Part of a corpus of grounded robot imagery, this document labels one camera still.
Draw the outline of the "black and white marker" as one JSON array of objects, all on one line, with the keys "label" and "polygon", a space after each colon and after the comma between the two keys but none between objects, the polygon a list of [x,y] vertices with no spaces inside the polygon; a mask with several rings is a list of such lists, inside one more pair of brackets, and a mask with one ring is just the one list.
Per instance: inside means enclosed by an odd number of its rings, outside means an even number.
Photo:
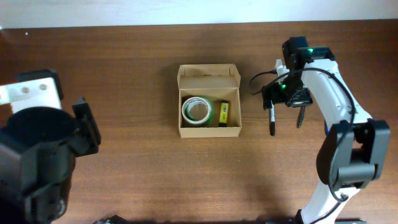
[{"label": "black and white marker", "polygon": [[275,110],[274,110],[274,104],[271,101],[271,106],[269,108],[269,121],[270,121],[270,135],[275,136]]}]

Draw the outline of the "yellow highlighter marker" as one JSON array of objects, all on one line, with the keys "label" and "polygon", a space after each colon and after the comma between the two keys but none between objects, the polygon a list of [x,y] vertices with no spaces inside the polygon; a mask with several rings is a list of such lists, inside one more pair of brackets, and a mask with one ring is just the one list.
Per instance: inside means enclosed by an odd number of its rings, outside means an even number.
[{"label": "yellow highlighter marker", "polygon": [[227,127],[229,103],[222,101],[220,106],[219,127]]}]

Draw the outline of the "green tape roll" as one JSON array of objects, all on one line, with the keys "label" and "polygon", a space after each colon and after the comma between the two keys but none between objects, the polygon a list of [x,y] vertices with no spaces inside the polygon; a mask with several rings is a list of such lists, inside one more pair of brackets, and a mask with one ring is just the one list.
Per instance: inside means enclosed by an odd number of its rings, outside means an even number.
[{"label": "green tape roll", "polygon": [[[202,96],[193,96],[189,98],[184,104],[184,112],[186,113],[185,115],[185,120],[192,124],[192,125],[203,125],[206,123],[209,123],[210,120],[213,117],[213,112],[214,112],[214,106],[213,103],[206,97]],[[195,119],[191,114],[190,110],[195,106],[195,105],[204,105],[207,109],[207,113],[204,118],[202,119]]]}]

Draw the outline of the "white masking tape roll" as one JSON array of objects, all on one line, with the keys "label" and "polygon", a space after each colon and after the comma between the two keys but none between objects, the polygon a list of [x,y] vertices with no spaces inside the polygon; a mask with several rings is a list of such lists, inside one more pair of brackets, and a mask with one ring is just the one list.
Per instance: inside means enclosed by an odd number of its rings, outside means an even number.
[{"label": "white masking tape roll", "polygon": [[[195,119],[202,119],[205,117],[207,113],[207,109],[204,105],[195,105],[191,110],[190,110],[190,114],[195,118]],[[185,120],[185,115],[186,113],[184,112],[184,105],[182,105],[182,118]]]}]

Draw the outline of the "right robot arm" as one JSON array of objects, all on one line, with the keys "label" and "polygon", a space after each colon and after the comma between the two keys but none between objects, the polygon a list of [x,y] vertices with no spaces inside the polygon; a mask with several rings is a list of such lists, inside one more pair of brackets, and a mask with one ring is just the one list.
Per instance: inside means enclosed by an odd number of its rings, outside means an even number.
[{"label": "right robot arm", "polygon": [[290,37],[282,44],[284,58],[271,71],[277,77],[260,90],[275,134],[276,104],[305,109],[317,103],[326,138],[318,152],[318,185],[309,202],[289,223],[338,223],[338,215],[360,190],[380,178],[391,130],[375,120],[356,101],[328,47],[309,47],[305,37]]}]

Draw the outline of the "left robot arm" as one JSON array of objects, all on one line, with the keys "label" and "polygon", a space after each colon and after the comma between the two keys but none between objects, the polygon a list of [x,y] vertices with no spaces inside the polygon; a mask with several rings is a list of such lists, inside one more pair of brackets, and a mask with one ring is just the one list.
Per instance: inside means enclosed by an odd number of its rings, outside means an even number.
[{"label": "left robot arm", "polygon": [[76,159],[96,154],[101,135],[85,98],[62,109],[55,70],[24,72],[1,86],[11,117],[1,128],[1,223],[52,223],[68,206]]}]

